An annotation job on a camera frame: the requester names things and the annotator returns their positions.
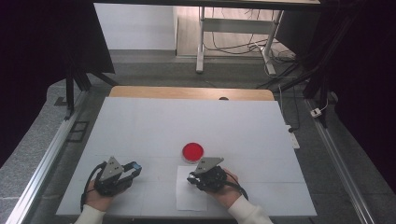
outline wooden floor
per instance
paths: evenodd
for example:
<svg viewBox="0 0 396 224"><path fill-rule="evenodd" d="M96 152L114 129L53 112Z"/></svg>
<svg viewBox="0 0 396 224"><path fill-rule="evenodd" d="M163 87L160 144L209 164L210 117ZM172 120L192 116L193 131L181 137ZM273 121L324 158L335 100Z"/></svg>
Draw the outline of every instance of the wooden floor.
<svg viewBox="0 0 396 224"><path fill-rule="evenodd" d="M198 7L177 7L177 56L196 56L199 41L199 8ZM273 18L273 10L259 9L241 9L241 8L221 8L206 7L205 16L207 18L224 18L238 20L261 20L271 21ZM205 56L239 56L239 57L261 57L257 49L249 52L249 47L263 45L266 43L267 35L247 35L247 34L226 34L205 32L204 50ZM287 50L282 44L275 43L272 46L275 56L282 51ZM242 46L240 48L225 49L231 53L222 52L221 49L234 46Z"/></svg>

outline white sleeve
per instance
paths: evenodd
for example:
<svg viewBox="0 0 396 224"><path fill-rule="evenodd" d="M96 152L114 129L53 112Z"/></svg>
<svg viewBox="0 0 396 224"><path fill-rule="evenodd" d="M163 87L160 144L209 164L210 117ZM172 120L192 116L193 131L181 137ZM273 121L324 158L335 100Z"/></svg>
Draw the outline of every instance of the white sleeve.
<svg viewBox="0 0 396 224"><path fill-rule="evenodd" d="M84 204L84 209L75 224L102 224L104 215L105 212L101 212L87 204Z"/></svg>
<svg viewBox="0 0 396 224"><path fill-rule="evenodd" d="M272 224L264 210L251 204L244 196L239 197L228 209L238 224Z"/></svg>

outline hand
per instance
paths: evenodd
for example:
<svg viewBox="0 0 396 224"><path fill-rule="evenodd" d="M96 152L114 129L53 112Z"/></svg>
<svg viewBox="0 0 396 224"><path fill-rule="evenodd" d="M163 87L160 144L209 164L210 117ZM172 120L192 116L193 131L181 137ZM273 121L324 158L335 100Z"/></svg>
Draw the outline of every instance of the hand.
<svg viewBox="0 0 396 224"><path fill-rule="evenodd" d="M105 212L113 202L114 197L100 195L99 192L93 188L93 185L94 180L92 180L90 182L90 185L88 186L87 199L85 200L85 204L101 212Z"/></svg>
<svg viewBox="0 0 396 224"><path fill-rule="evenodd" d="M227 181L236 183L238 181L238 176L234 175L227 169L223 169L227 174ZM225 185L221 190L215 192L206 191L207 194L213 196L221 205L229 209L231 205L242 195L238 189L231 186Z"/></svg>

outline red lid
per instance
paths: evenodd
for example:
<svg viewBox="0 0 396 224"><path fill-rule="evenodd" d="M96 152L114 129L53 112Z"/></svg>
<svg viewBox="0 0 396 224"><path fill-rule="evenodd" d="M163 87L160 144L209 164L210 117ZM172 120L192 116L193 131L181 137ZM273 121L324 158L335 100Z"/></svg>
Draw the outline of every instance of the red lid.
<svg viewBox="0 0 396 224"><path fill-rule="evenodd" d="M204 149L198 143L188 143L183 147L183 157L187 162L198 162L204 156Z"/></svg>

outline sheet of paper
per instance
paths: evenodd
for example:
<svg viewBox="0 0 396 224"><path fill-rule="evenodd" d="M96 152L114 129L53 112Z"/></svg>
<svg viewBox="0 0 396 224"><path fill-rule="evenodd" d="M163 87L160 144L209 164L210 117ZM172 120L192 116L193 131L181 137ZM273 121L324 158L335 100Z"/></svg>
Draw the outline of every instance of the sheet of paper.
<svg viewBox="0 0 396 224"><path fill-rule="evenodd" d="M207 194L187 180L189 173L194 170L195 166L177 167L177 210L207 211Z"/></svg>

